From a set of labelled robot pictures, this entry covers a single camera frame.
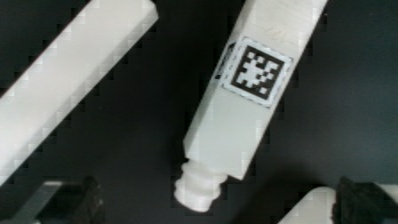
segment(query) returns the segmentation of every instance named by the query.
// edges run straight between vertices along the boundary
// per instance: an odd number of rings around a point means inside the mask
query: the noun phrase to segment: white cylinder
[[[220,196],[220,183],[227,175],[195,161],[182,164],[182,176],[175,182],[175,199],[197,212],[205,212],[211,202]]]

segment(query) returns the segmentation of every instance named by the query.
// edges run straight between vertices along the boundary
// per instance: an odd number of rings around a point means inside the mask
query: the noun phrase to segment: black surface
[[[1,87],[83,4],[0,1]],[[398,183],[398,1],[330,0],[245,180],[207,214],[177,205],[181,140],[239,7],[157,0],[156,26],[1,186],[0,218],[49,177],[95,176],[108,223],[275,223],[342,175]]]

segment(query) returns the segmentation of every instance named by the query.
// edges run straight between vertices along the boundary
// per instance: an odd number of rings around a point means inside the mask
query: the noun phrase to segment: white rectangular bar
[[[0,98],[0,185],[157,18],[149,0],[92,0]]]
[[[227,46],[234,44],[230,57],[216,67],[184,137],[186,157],[237,179],[245,175],[325,2],[248,0],[241,9],[227,41]],[[252,97],[248,88],[237,90],[230,85],[246,47],[285,59],[268,102]]]
[[[326,0],[246,0],[184,136],[175,198],[204,212],[243,179]]]

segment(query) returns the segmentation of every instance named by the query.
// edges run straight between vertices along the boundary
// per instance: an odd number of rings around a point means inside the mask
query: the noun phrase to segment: white block
[[[149,0],[88,2],[0,98],[0,185],[154,21]]]
[[[326,0],[246,0],[184,137],[193,164],[241,179]],[[175,196],[213,200],[182,174]]]

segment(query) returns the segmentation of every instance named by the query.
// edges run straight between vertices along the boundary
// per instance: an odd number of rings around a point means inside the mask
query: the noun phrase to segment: black object
[[[102,224],[101,187],[92,177],[81,185],[65,185],[37,216],[40,224]]]
[[[398,221],[398,204],[372,183],[341,178],[332,209],[333,224],[385,224]]]

